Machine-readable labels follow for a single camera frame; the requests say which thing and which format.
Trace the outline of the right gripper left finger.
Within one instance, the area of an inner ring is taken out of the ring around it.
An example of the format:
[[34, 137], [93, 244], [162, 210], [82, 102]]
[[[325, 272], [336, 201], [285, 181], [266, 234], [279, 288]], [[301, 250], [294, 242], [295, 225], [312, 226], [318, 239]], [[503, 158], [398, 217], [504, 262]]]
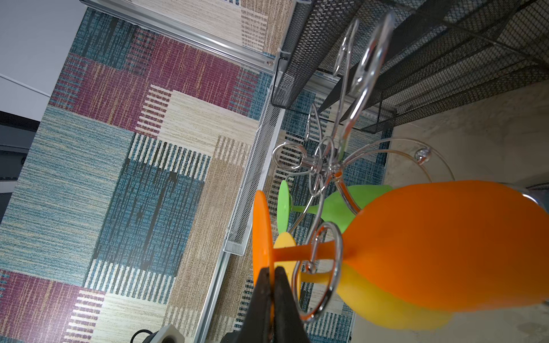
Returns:
[[227, 333], [221, 342], [268, 343], [271, 332], [272, 286], [270, 270], [262, 268], [240, 331]]

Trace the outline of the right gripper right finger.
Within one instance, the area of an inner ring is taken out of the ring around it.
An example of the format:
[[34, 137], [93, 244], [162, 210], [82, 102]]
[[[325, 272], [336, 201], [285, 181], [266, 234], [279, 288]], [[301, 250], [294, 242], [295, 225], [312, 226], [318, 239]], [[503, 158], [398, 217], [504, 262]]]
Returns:
[[274, 342], [310, 343], [283, 267], [274, 270]]

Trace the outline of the chrome wine glass rack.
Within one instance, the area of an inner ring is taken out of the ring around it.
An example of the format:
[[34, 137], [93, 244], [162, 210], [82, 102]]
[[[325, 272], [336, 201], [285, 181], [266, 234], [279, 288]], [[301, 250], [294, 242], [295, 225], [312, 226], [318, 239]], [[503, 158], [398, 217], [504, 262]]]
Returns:
[[307, 174], [310, 182], [310, 195], [312, 199], [319, 200], [315, 220], [307, 236], [307, 246], [313, 250], [311, 257], [309, 260], [295, 261], [289, 278], [296, 302], [300, 300], [302, 282], [324, 282], [327, 285], [317, 307], [309, 312], [304, 312], [302, 309], [297, 310], [303, 322], [315, 321], [325, 311], [333, 294], [337, 294], [337, 286], [340, 283], [342, 265], [344, 264], [343, 233], [349, 230], [350, 225], [341, 233], [335, 223], [323, 221], [321, 214], [325, 199], [335, 191], [339, 191], [355, 218], [362, 210], [349, 193], [348, 186], [343, 179], [343, 172], [355, 160], [373, 154], [374, 151], [365, 145], [346, 156], [345, 149], [355, 123], [373, 93], [373, 88], [389, 50], [394, 25], [395, 13], [392, 10], [387, 11], [375, 27], [363, 57], [355, 67], [351, 67], [353, 44], [360, 26], [358, 19], [353, 20], [340, 45], [333, 72], [337, 74], [340, 69], [345, 70], [341, 88], [337, 94], [341, 99], [344, 99], [348, 93], [354, 94], [355, 101], [348, 109], [338, 108], [332, 134], [329, 137], [319, 136], [320, 142], [313, 156], [308, 156], [304, 151], [299, 164], [285, 166], [279, 157], [279, 151], [287, 144], [280, 144], [274, 148], [272, 153], [275, 164], [291, 175]]

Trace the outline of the orange back wine glass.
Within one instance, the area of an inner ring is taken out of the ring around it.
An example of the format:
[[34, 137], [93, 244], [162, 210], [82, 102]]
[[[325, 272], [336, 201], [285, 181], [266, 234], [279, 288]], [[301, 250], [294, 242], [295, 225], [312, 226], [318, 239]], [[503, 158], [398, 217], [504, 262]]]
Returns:
[[253, 205], [253, 272], [276, 262], [333, 260], [393, 297], [430, 310], [472, 312], [548, 299], [548, 213], [504, 184], [456, 181], [392, 190], [331, 242], [274, 248], [266, 196]]

